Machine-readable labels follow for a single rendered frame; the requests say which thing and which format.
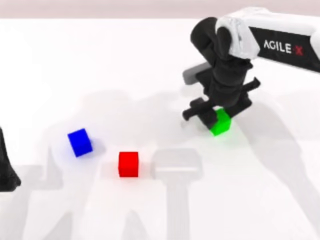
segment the white background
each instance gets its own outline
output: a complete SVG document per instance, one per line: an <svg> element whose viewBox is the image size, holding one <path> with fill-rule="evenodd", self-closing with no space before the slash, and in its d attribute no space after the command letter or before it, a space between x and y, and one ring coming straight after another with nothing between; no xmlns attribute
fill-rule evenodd
<svg viewBox="0 0 320 240"><path fill-rule="evenodd" d="M197 22L0 21L0 125L22 179L0 195L2 239L138 239L126 224L168 239L166 185L151 177L166 149L201 158L186 239L317 239L320 75L255 60L254 105L215 138L181 117L202 94L182 79L203 61L189 41ZM80 128L95 151L75 158L67 134ZM139 179L117 177L119 151L139 152Z"/></svg>

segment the block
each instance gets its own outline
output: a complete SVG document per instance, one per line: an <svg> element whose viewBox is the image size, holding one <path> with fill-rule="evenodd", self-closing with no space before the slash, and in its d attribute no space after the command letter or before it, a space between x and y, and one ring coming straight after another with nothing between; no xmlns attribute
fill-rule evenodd
<svg viewBox="0 0 320 240"><path fill-rule="evenodd" d="M225 133L230 129L231 118L223 108L216 111L217 123L210 129L214 136Z"/></svg>
<svg viewBox="0 0 320 240"><path fill-rule="evenodd" d="M82 155L91 153L93 151L91 141L84 128L78 131L69 133L68 138L71 143L73 152L77 158Z"/></svg>
<svg viewBox="0 0 320 240"><path fill-rule="evenodd" d="M121 178L137 178L139 175L139 154L138 152L120 152L118 172Z"/></svg>

